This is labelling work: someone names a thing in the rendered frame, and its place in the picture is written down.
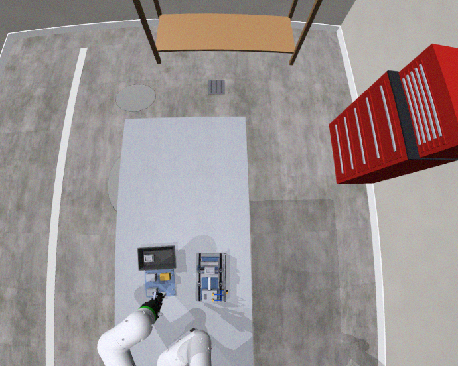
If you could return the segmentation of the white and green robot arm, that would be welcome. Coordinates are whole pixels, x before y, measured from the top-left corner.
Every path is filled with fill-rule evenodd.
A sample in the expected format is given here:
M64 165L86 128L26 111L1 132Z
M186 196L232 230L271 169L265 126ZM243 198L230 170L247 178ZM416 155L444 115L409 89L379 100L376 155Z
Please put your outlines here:
M105 366L136 366L130 348L145 340L157 318L163 315L153 302L145 302L98 341L98 353ZM211 339L195 330L160 354L157 366L212 366Z

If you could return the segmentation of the yellow rectangular block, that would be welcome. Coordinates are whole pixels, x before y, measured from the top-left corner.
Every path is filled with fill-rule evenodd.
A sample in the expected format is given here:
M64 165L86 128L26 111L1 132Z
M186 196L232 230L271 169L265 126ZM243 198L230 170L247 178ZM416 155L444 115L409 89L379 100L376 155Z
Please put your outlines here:
M163 280L171 280L171 272L169 273L161 273L160 274L160 281Z

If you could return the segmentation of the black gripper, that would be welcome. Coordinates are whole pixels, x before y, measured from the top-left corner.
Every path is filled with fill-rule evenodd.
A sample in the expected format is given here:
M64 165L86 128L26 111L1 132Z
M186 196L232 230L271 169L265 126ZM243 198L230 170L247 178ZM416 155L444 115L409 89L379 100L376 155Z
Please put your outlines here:
M160 307L163 304L162 301L163 301L165 296L166 296L166 292L162 292L162 293L153 292L153 297L149 302L153 302L156 305L158 305L159 311L160 311Z

